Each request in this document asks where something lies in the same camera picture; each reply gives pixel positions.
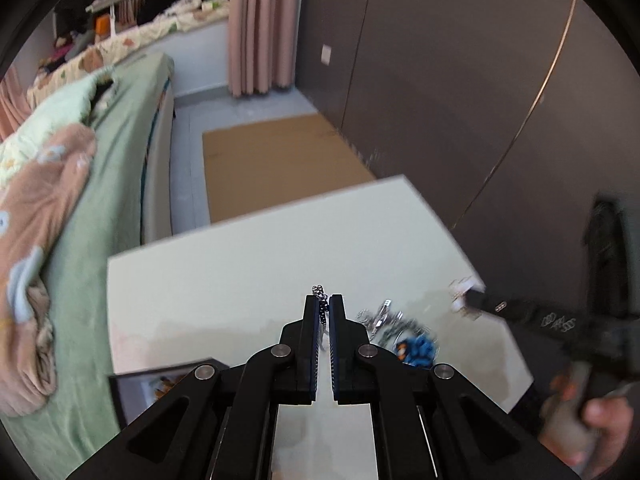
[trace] curtain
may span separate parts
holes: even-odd
[[[122,28],[135,27],[145,0],[122,0],[116,4],[116,17]]]
[[[231,0],[229,89],[238,97],[293,84],[300,0]]]
[[[11,65],[0,82],[0,140],[4,142],[30,115],[18,71]]]

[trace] light switch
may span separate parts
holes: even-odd
[[[331,47],[329,45],[322,46],[322,54],[320,54],[320,61],[322,64],[329,66],[331,61]]]

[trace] green bed sheet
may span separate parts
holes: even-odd
[[[97,153],[90,179],[42,275],[51,296],[58,390],[33,415],[2,417],[40,480],[65,479],[118,433],[108,385],[107,258],[140,245],[146,144],[173,67],[162,53],[117,67],[118,92],[91,124]]]

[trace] wardrobe door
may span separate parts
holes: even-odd
[[[367,0],[302,0],[296,85],[340,128]]]
[[[526,117],[571,2],[369,0],[343,134],[451,226]]]
[[[544,99],[453,235],[507,293],[583,306],[600,190],[640,196],[640,77],[581,0]]]

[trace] floor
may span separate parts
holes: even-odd
[[[175,109],[171,140],[171,222],[174,235],[210,224],[202,134],[217,128],[315,113],[297,90],[235,99],[221,96]]]

